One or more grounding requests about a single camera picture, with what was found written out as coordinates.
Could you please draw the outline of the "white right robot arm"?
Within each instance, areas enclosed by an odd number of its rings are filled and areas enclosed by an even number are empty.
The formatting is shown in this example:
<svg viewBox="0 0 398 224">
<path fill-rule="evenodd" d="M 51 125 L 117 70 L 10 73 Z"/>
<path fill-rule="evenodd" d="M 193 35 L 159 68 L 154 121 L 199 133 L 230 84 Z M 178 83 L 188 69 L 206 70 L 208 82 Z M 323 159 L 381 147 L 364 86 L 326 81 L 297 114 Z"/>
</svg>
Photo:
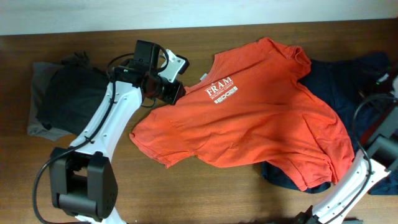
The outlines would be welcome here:
<svg viewBox="0 0 398 224">
<path fill-rule="evenodd" d="M 299 213 L 293 224 L 341 224 L 365 193 L 397 169 L 397 107 L 393 107 L 368 134 L 364 152 L 358 152 L 346 175 L 319 204 Z"/>
</svg>

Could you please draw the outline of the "orange printed t-shirt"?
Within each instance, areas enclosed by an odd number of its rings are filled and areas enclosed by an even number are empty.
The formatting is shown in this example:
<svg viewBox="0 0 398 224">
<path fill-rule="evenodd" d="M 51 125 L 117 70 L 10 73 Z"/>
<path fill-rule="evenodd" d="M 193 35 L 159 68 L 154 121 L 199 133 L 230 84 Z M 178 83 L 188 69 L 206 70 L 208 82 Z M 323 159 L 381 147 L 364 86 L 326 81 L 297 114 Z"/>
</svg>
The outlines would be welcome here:
<svg viewBox="0 0 398 224">
<path fill-rule="evenodd" d="M 337 183 L 353 147 L 337 113 L 300 83 L 311 64 L 303 48 L 268 38 L 218 53 L 207 76 L 152 110 L 131 141 L 166 167 L 192 156 L 221 168 L 266 161 L 302 191 Z"/>
</svg>

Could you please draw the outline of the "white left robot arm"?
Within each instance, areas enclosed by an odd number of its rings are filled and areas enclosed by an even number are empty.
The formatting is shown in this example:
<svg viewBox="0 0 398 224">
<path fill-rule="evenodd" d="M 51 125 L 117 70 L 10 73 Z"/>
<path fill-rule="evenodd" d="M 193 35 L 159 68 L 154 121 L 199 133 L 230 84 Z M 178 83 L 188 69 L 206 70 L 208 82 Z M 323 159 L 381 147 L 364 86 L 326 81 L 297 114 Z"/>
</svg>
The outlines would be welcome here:
<svg viewBox="0 0 398 224">
<path fill-rule="evenodd" d="M 68 148 L 56 147 L 46 164 L 52 205 L 78 223 L 123 223 L 111 165 L 122 131 L 144 99 L 174 105 L 185 95 L 177 79 L 189 66 L 185 57 L 138 40 L 135 51 L 121 58 L 118 66 L 108 64 L 110 82 L 86 127 Z"/>
</svg>

